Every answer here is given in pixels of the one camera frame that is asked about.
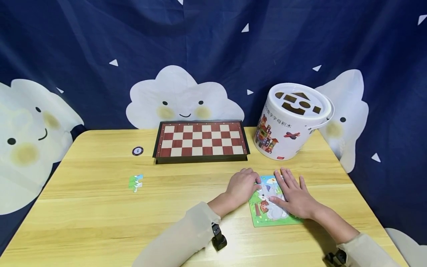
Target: white bucket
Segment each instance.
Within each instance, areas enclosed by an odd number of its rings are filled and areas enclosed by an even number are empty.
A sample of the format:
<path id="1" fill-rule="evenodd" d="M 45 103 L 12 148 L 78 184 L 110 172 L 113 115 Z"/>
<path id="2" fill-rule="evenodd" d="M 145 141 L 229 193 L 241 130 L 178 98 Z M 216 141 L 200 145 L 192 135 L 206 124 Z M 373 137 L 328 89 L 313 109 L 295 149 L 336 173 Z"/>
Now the white bucket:
<path id="1" fill-rule="evenodd" d="M 271 159 L 291 159 L 334 112 L 332 101 L 313 88 L 296 83 L 275 85 L 258 122 L 255 146 Z"/>

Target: cloud smile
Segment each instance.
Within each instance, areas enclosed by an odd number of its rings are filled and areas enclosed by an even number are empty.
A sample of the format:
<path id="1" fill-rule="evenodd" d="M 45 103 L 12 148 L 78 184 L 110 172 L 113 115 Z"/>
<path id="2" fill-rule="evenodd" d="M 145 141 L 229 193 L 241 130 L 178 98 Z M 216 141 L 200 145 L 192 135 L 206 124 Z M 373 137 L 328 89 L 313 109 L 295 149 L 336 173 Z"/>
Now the cloud smile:
<path id="1" fill-rule="evenodd" d="M 45 128 L 44 130 L 46 131 L 46 134 L 42 138 L 38 139 L 39 141 L 41 141 L 47 137 L 47 129 Z"/>

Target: sleeve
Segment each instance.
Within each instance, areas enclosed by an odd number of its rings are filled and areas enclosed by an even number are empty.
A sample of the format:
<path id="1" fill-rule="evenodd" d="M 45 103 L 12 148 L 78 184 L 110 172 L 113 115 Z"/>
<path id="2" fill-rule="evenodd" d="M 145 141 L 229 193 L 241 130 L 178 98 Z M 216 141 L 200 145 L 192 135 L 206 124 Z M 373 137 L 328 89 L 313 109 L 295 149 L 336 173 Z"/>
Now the sleeve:
<path id="1" fill-rule="evenodd" d="M 206 247 L 214 237 L 212 223 L 221 218 L 205 203 L 192 207 L 185 217 L 153 240 L 132 267 L 178 267 Z"/>
<path id="2" fill-rule="evenodd" d="M 367 234 L 361 233 L 337 247 L 347 254 L 347 267 L 400 267 Z"/>

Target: black wrist strap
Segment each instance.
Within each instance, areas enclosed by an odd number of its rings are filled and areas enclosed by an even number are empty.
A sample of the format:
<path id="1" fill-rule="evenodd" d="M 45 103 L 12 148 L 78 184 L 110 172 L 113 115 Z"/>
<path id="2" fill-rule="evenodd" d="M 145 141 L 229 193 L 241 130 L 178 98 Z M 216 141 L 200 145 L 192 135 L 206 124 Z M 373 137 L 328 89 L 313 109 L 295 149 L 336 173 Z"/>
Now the black wrist strap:
<path id="1" fill-rule="evenodd" d="M 323 260 L 330 267 L 346 267 L 347 254 L 339 249 L 335 254 L 328 253 Z"/>
<path id="2" fill-rule="evenodd" d="M 212 231 L 213 231 L 213 238 L 212 238 L 212 244 L 213 247 L 220 251 L 227 245 L 227 239 L 224 235 L 222 235 L 221 229 L 219 228 L 219 225 L 216 223 L 212 223 Z"/>

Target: person's right hand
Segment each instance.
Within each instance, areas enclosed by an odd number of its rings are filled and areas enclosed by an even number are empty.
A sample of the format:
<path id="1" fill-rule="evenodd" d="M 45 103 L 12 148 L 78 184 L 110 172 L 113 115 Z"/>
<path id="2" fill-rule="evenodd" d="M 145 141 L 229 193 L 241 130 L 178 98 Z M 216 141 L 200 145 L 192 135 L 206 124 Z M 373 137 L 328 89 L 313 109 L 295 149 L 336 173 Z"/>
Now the person's right hand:
<path id="1" fill-rule="evenodd" d="M 276 176 L 277 182 L 287 201 L 283 201 L 277 197 L 270 197 L 270 201 L 297 217 L 313 219 L 315 212 L 325 208 L 325 206 L 317 202 L 308 193 L 302 176 L 299 177 L 300 184 L 298 185 L 298 182 L 289 169 L 281 168 L 281 172 L 283 178 L 277 170 L 274 171 L 274 176 Z"/>

